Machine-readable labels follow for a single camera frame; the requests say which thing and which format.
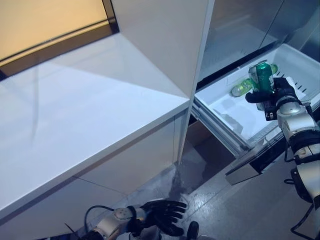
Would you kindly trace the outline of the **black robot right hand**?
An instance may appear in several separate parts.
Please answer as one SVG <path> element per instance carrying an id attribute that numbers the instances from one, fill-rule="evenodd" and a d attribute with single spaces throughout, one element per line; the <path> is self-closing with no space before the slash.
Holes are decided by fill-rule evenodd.
<path id="1" fill-rule="evenodd" d="M 258 90 L 248 92 L 245 99 L 248 103 L 263 104 L 263 110 L 277 111 L 285 103 L 299 103 L 294 87 L 292 87 L 286 78 L 275 77 L 273 90 Z"/>

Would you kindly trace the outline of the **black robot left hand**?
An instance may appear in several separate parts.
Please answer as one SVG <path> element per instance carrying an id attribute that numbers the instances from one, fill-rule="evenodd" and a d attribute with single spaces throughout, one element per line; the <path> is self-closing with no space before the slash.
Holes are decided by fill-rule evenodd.
<path id="1" fill-rule="evenodd" d="M 184 234 L 184 230 L 176 226 L 186 212 L 187 205 L 184 202 L 167 199 L 152 200 L 140 208 L 146 213 L 145 220 L 142 222 L 145 229 L 156 226 L 171 237 L 180 237 Z"/>

